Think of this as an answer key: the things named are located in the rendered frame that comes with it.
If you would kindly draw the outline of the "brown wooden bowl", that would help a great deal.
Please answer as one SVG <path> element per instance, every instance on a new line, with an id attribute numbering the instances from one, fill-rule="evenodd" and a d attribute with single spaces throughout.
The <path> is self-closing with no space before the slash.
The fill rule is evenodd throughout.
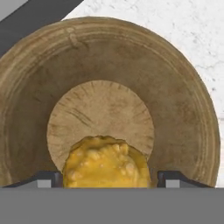
<path id="1" fill-rule="evenodd" d="M 221 143 L 207 88 L 180 51 L 139 25 L 68 19 L 0 58 L 0 186 L 61 170 L 90 136 L 125 140 L 152 175 L 216 183 Z"/>

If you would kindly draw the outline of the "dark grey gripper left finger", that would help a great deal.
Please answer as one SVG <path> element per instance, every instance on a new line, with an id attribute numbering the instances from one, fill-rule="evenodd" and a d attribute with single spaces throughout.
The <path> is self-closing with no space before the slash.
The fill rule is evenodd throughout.
<path id="1" fill-rule="evenodd" d="M 17 183 L 6 185 L 5 188 L 32 187 L 32 188 L 61 188 L 63 176 L 59 171 L 39 171 L 30 178 Z"/>

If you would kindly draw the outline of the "yellow bumpy squash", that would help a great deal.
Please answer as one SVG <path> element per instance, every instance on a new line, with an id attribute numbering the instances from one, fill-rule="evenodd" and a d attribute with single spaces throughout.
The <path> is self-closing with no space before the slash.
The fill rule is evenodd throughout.
<path id="1" fill-rule="evenodd" d="M 66 188 L 150 188 L 145 155 L 111 136 L 84 137 L 69 151 L 62 170 Z"/>

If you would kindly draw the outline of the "dark grey sink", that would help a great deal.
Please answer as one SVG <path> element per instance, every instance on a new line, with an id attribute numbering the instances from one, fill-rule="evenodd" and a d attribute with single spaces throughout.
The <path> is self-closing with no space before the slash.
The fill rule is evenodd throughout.
<path id="1" fill-rule="evenodd" d="M 28 0 L 0 22 L 0 58 L 20 39 L 59 22 L 84 0 Z"/>

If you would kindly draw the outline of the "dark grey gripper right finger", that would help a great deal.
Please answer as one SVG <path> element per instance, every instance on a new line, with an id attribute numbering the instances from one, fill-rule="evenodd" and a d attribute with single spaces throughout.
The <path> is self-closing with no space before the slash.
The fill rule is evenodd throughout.
<path id="1" fill-rule="evenodd" d="M 180 171 L 159 171 L 157 173 L 157 187 L 209 188 L 209 185 L 205 185 L 195 180 L 189 179 Z"/>

